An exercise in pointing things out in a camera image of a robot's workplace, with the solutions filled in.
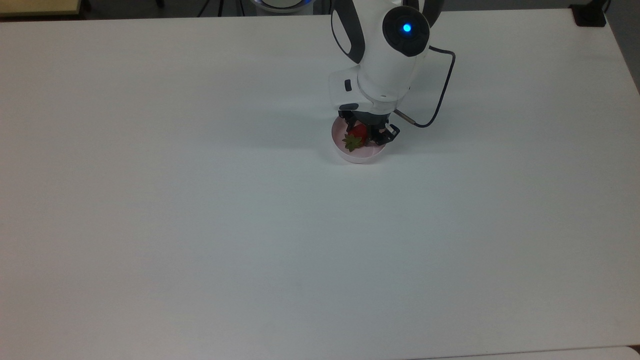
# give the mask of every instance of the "strawberry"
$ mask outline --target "strawberry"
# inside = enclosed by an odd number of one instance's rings
[[[365,124],[358,124],[347,133],[344,139],[342,139],[345,143],[344,148],[349,149],[349,152],[354,151],[364,145],[367,141],[367,137],[367,126],[365,126]]]

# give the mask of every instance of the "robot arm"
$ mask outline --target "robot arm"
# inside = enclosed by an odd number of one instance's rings
[[[399,132],[388,125],[422,66],[429,32],[444,0],[334,0],[336,43],[356,65],[330,76],[333,106],[359,120],[379,145]]]

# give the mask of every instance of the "strawberry leaves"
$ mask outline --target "strawberry leaves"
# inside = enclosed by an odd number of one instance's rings
[[[344,139],[342,139],[342,141],[344,142],[344,148],[348,149],[349,152],[354,151],[355,149],[358,149],[364,145],[362,137],[355,136],[353,134],[347,134]]]

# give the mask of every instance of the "table surface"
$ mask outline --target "table surface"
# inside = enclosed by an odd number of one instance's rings
[[[436,122],[332,149],[329,18],[1,23],[3,359],[640,343],[640,97],[569,10],[443,13]],[[449,58],[401,110],[426,120]]]
[[[459,360],[639,360],[640,354],[629,347],[587,348],[580,350],[524,352],[519,354],[484,355]]]
[[[0,0],[0,17],[31,15],[73,15],[80,0]]]

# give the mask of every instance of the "bowl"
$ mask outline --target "bowl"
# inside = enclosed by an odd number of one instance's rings
[[[368,163],[377,158],[385,148],[384,145],[376,145],[375,143],[370,143],[369,145],[357,148],[354,151],[349,152],[349,150],[344,147],[344,142],[342,141],[346,134],[347,123],[341,117],[335,118],[333,126],[331,127],[333,144],[335,146],[335,149],[338,150],[338,154],[340,154],[343,159],[350,163]]]

